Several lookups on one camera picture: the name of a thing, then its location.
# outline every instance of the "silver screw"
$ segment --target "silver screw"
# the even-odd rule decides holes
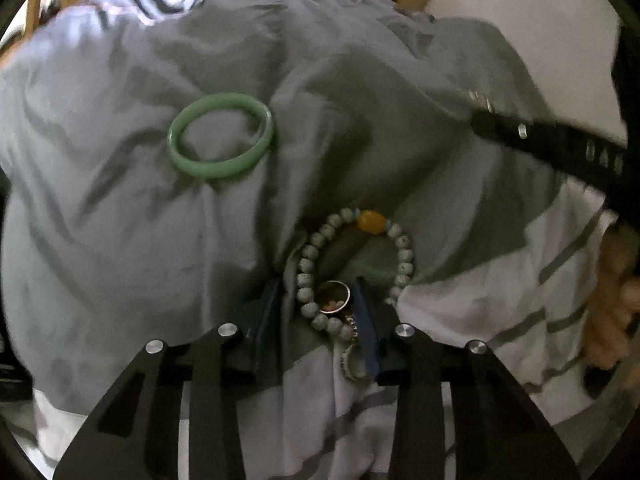
[[[415,328],[407,323],[401,323],[396,326],[396,334],[400,337],[413,337],[415,335]]]
[[[149,341],[145,346],[146,353],[148,354],[157,354],[163,348],[164,348],[164,343],[159,339],[154,339],[153,341]]]
[[[233,323],[225,323],[218,327],[218,333],[222,337],[231,337],[235,335],[237,331],[238,331],[238,327],[235,326]]]
[[[484,341],[480,341],[479,339],[474,339],[473,341],[469,341],[467,343],[469,350],[471,350],[472,354],[486,354],[488,350],[486,343]]]

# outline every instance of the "gray fabric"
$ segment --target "gray fabric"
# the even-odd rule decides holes
[[[404,16],[387,0],[91,0],[62,12],[0,75],[13,186],[2,287],[36,387],[87,413],[146,341],[198,338],[285,270],[289,368],[325,341],[294,316],[295,251],[344,206],[411,233],[416,283],[522,247],[559,179],[476,139],[469,90],[548,116],[491,25]],[[276,141],[253,170],[204,184],[174,170],[166,131],[224,91],[267,103]],[[223,158],[250,145],[252,127],[211,114],[190,136]],[[321,274],[392,276],[382,240],[353,232],[337,245]]]

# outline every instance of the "blanket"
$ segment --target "blanket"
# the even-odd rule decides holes
[[[268,104],[273,147],[235,178],[177,173],[169,124],[227,91]],[[388,0],[87,0],[61,12],[0,75],[12,183],[2,291],[41,416],[81,422],[147,341],[195,340],[282,275],[284,372],[238,402],[248,478],[383,476],[396,391],[345,380],[343,344],[294,300],[301,246],[345,206],[412,238],[401,320],[448,344],[487,340],[553,424],[585,409],[578,350],[602,197],[475,137],[475,94],[551,117],[495,27]],[[220,159],[254,132],[218,112],[189,139]],[[384,240],[344,230],[318,274],[388,286],[396,265]],[[50,459],[69,427],[39,426]]]

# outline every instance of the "gray bead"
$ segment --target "gray bead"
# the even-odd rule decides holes
[[[320,234],[327,240],[333,240],[335,238],[335,228],[329,224],[320,226],[318,231],[320,231]]]
[[[325,314],[318,314],[314,320],[311,322],[311,326],[318,330],[318,332],[322,332],[329,323],[329,318]]]
[[[398,265],[398,274],[406,274],[407,276],[411,276],[414,273],[413,264],[401,263]]]
[[[354,221],[353,211],[348,207],[340,209],[340,217],[345,224],[351,224]]]
[[[299,288],[296,293],[296,299],[300,303],[309,303],[314,300],[314,290],[309,286]]]
[[[298,268],[302,272],[306,272],[307,274],[310,274],[314,271],[314,263],[312,260],[309,260],[308,258],[302,258],[300,260],[300,263],[298,264]]]
[[[320,251],[318,248],[313,247],[313,245],[305,245],[302,247],[302,257],[308,258],[309,260],[315,260],[320,255]]]
[[[306,274],[302,272],[301,274],[296,276],[296,285],[298,288],[302,288],[304,286],[314,286],[314,276],[312,274]]]
[[[302,314],[307,319],[313,319],[320,312],[320,307],[317,303],[307,303],[300,307],[300,314]]]
[[[410,281],[411,278],[409,278],[406,274],[398,274],[396,276],[396,279],[394,280],[394,283],[396,284],[396,286],[405,288],[407,285],[409,285]]]
[[[392,286],[389,289],[389,296],[397,300],[402,294],[402,289],[399,286]]]
[[[402,228],[398,224],[393,224],[389,229],[386,230],[386,235],[395,240],[402,234]]]
[[[326,222],[334,229],[340,229],[342,227],[342,218],[336,213],[329,215],[326,218]]]
[[[309,241],[311,242],[311,245],[313,245],[313,247],[315,247],[316,249],[322,249],[326,242],[326,239],[320,233],[313,233],[311,235],[311,238],[309,238]]]
[[[338,338],[347,343],[350,342],[353,339],[353,328],[351,328],[349,325],[344,324],[340,329]]]
[[[409,237],[407,235],[401,235],[396,238],[396,247],[398,249],[408,249],[410,245],[411,240],[409,240]]]
[[[398,260],[404,264],[410,264],[414,259],[414,252],[411,249],[400,249],[398,251]]]
[[[331,335],[338,335],[342,329],[342,322],[337,317],[330,317],[326,331]]]

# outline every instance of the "beaded bracelet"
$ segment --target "beaded bracelet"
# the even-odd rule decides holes
[[[319,306],[318,302],[315,301],[316,292],[313,286],[315,261],[319,258],[321,249],[327,242],[335,238],[337,230],[344,224],[354,222],[356,222],[358,229],[371,235],[379,235],[386,232],[386,235],[395,242],[398,248],[398,273],[396,274],[394,285],[385,299],[385,304],[391,307],[396,306],[398,297],[409,284],[411,275],[414,272],[412,264],[414,252],[410,249],[409,237],[403,234],[402,228],[398,224],[371,210],[360,211],[359,209],[344,208],[340,210],[340,214],[334,213],[327,217],[325,224],[317,232],[313,233],[309,238],[309,243],[302,247],[302,256],[298,263],[300,273],[296,280],[298,287],[296,299],[302,304],[300,314],[311,320],[311,326],[314,329],[319,332],[326,331],[331,336],[347,343],[355,342],[358,337],[353,317],[350,314],[346,314],[343,316],[344,320],[340,319],[340,314],[348,307],[349,295],[344,301]],[[341,282],[333,280],[323,283],[320,287],[327,283],[340,284]],[[350,355],[352,350],[350,347],[346,354]]]

